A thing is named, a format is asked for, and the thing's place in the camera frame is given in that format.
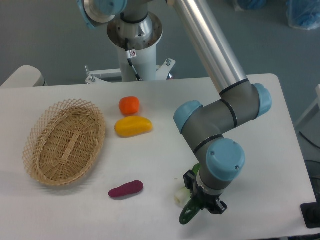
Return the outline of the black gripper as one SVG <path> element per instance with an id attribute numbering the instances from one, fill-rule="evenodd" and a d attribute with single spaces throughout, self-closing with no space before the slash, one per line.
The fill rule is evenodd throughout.
<path id="1" fill-rule="evenodd" d="M 221 215 L 228 209 L 228 206 L 220 200 L 224 190 L 206 186 L 199 173 L 195 174 L 189 170 L 183 175 L 183 180 L 185 187 L 190 190 L 191 199 L 199 201 L 201 210 L 207 209 L 211 214 Z"/>

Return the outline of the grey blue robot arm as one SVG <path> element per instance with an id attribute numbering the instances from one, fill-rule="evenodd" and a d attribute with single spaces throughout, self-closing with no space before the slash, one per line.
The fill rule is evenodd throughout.
<path id="1" fill-rule="evenodd" d="M 240 174 L 245 153 L 224 133 L 267 113 L 272 106 L 269 91 L 252 84 L 228 44 L 205 0 L 169 0 L 180 17 L 220 99 L 203 106 L 189 101 L 174 113 L 174 122 L 198 160 L 198 171 L 183 177 L 185 203 L 180 222 L 186 224 L 199 211 L 222 214 L 227 205 L 220 195 Z M 88 28 L 107 25 L 109 40 L 118 51 L 123 82 L 154 81 L 163 67 L 156 67 L 155 47 L 163 29 L 148 10 L 146 0 L 79 0 Z"/>

